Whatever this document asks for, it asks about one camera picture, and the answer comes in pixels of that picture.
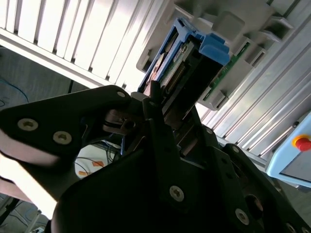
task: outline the white metal panel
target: white metal panel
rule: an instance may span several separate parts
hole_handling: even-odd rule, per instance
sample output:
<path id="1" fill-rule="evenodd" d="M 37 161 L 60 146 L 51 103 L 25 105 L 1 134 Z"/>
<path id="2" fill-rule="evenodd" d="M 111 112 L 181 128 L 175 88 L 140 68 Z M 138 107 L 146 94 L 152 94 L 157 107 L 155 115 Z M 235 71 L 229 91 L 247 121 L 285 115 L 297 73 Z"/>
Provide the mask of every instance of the white metal panel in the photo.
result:
<path id="1" fill-rule="evenodd" d="M 18 35 L 32 43 L 35 39 L 40 4 L 41 0 L 23 0 L 21 7 Z"/>
<path id="2" fill-rule="evenodd" d="M 120 44 L 118 52 L 115 56 L 112 66 L 110 67 L 108 76 L 112 83 L 117 83 L 118 86 L 122 86 L 124 80 L 118 79 L 122 68 L 126 62 L 126 59 L 133 46 L 133 42 L 136 40 L 137 35 L 144 23 L 144 20 L 152 6 L 153 0 L 140 0 L 137 6 L 137 14 L 133 19 L 133 23 L 128 28 L 124 35 L 124 38 Z"/>
<path id="3" fill-rule="evenodd" d="M 13 33 L 16 18 L 17 0 L 9 0 L 8 14 L 6 19 L 6 29 L 7 31 Z"/>
<path id="4" fill-rule="evenodd" d="M 72 31 L 74 19 L 78 11 L 79 0 L 71 0 L 68 2 L 65 8 L 64 20 L 61 24 L 61 29 L 56 45 L 56 55 L 59 57 L 64 57 L 70 34 Z"/>
<path id="5" fill-rule="evenodd" d="M 109 25 L 105 27 L 92 63 L 92 73 L 106 77 L 118 51 L 138 0 L 119 0 Z"/>
<path id="6" fill-rule="evenodd" d="M 91 72 L 62 59 L 15 34 L 9 33 L 4 29 L 0 29 L 0 45 L 89 88 L 111 84 L 107 80 L 101 79 Z"/>
<path id="7" fill-rule="evenodd" d="M 203 123 L 216 134 L 267 159 L 276 141 L 310 110 L 311 2 L 302 0 L 288 15 L 294 30 L 274 44 L 218 112 Z"/>
<path id="8" fill-rule="evenodd" d="M 67 61 L 72 60 L 72 56 L 76 48 L 76 44 L 79 38 L 81 27 L 83 25 L 83 21 L 86 16 L 86 10 L 87 10 L 88 4 L 89 4 L 89 0 L 82 0 L 79 3 L 78 12 L 76 14 L 75 21 L 73 23 L 73 27 L 71 30 L 71 34 L 70 34 L 68 45 L 67 45 L 66 52 L 65 52 L 65 59 Z"/>
<path id="9" fill-rule="evenodd" d="M 81 32 L 75 64 L 88 70 L 103 33 L 113 0 L 95 0 Z"/>
<path id="10" fill-rule="evenodd" d="M 159 18 L 161 17 L 161 13 L 159 14 L 160 9 L 164 9 L 162 5 L 165 6 L 169 3 L 169 1 L 164 0 L 156 0 L 153 2 L 153 5 L 150 9 L 149 14 L 147 15 L 144 24 L 142 25 L 138 37 L 135 40 L 135 43 L 131 49 L 131 52 L 124 64 L 124 67 L 120 73 L 119 79 L 117 83 L 123 83 L 127 85 L 126 89 L 128 91 L 136 91 L 138 85 L 141 83 L 144 73 L 136 68 L 136 63 L 141 56 L 142 51 L 144 50 L 145 44 L 147 43 L 152 30 L 150 28 L 155 26 Z"/>
<path id="11" fill-rule="evenodd" d="M 46 0 L 39 28 L 38 46 L 52 52 L 65 0 Z"/>
<path id="12" fill-rule="evenodd" d="M 0 0 L 0 28 L 6 27 L 8 0 Z"/>

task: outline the screw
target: screw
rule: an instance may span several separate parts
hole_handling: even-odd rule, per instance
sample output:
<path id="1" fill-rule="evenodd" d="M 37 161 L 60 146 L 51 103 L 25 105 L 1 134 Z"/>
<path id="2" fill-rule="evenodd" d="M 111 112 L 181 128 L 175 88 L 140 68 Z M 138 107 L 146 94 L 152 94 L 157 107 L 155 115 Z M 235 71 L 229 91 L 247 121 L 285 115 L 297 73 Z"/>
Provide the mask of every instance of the screw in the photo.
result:
<path id="1" fill-rule="evenodd" d="M 287 226 L 288 230 L 290 230 L 291 233 L 296 233 L 296 230 L 294 229 L 294 227 L 291 224 L 286 223 L 286 226 Z"/>
<path id="2" fill-rule="evenodd" d="M 243 223 L 244 225 L 248 225 L 249 224 L 248 216 L 247 216 L 247 214 L 243 210 L 236 209 L 235 210 L 235 215 L 241 221 L 241 223 Z"/>
<path id="3" fill-rule="evenodd" d="M 210 128 L 206 128 L 206 131 L 207 131 L 209 134 L 213 134 L 213 131 L 212 131 Z"/>
<path id="4" fill-rule="evenodd" d="M 232 148 L 236 153 L 239 153 L 239 149 L 237 147 L 233 146 Z"/>
<path id="5" fill-rule="evenodd" d="M 304 227 L 302 227 L 301 230 L 302 230 L 303 233 L 310 233 L 310 232 L 309 232 L 306 228 L 304 228 Z"/>
<path id="6" fill-rule="evenodd" d="M 24 131 L 34 131 L 38 128 L 38 122 L 33 119 L 24 118 L 17 123 L 18 127 Z"/>
<path id="7" fill-rule="evenodd" d="M 183 190 L 180 187 L 173 185 L 170 187 L 170 195 L 177 202 L 182 202 L 185 198 Z"/>
<path id="8" fill-rule="evenodd" d="M 72 141 L 72 137 L 68 132 L 65 131 L 57 131 L 53 135 L 54 142 L 61 145 L 68 145 Z"/>
<path id="9" fill-rule="evenodd" d="M 121 91 L 118 91 L 117 94 L 118 94 L 119 96 L 121 96 L 121 97 L 125 97 L 125 94 L 124 94 L 123 92 L 121 92 Z"/>

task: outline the red emergency stop button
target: red emergency stop button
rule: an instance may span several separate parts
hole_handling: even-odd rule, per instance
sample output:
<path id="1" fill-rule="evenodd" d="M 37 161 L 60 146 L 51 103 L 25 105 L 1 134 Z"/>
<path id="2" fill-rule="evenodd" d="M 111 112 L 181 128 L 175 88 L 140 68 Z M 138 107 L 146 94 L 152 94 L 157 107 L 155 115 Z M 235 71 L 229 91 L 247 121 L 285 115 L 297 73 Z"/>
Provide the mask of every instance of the red emergency stop button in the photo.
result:
<path id="1" fill-rule="evenodd" d="M 295 142 L 295 146 L 300 151 L 311 150 L 311 141 L 307 137 L 302 137 Z"/>

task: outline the black plastic part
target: black plastic part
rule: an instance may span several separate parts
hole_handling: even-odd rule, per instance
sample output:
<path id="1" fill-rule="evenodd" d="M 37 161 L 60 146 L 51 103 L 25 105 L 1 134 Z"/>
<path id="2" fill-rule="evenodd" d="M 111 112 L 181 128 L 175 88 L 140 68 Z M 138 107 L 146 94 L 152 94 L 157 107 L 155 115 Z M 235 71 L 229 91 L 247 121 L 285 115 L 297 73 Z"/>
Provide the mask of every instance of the black plastic part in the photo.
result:
<path id="1" fill-rule="evenodd" d="M 0 114 L 0 150 L 34 165 L 67 167 L 82 147 L 109 135 L 102 130 L 105 114 L 130 101 L 120 87 L 104 86 L 4 109 Z M 34 119 L 38 128 L 31 132 L 20 129 L 17 123 L 23 118 Z M 53 135 L 57 131 L 72 135 L 70 144 L 55 143 Z"/>

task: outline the blue cable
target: blue cable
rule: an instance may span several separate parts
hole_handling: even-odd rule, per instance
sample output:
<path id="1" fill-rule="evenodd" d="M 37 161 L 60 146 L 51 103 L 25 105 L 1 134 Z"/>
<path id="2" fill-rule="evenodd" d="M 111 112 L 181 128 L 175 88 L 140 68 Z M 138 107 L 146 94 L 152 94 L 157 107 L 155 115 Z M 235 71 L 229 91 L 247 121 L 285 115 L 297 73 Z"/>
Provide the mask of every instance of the blue cable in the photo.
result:
<path id="1" fill-rule="evenodd" d="M 16 89 L 17 91 L 19 91 L 19 92 L 25 97 L 27 103 L 29 103 L 29 99 L 28 99 L 27 95 L 26 95 L 21 89 L 19 89 L 17 86 L 15 86 L 15 85 L 9 83 L 8 81 L 6 81 L 6 80 L 4 80 L 4 79 L 0 79 L 0 83 L 9 85 L 10 87 L 12 87 L 12 88 Z"/>

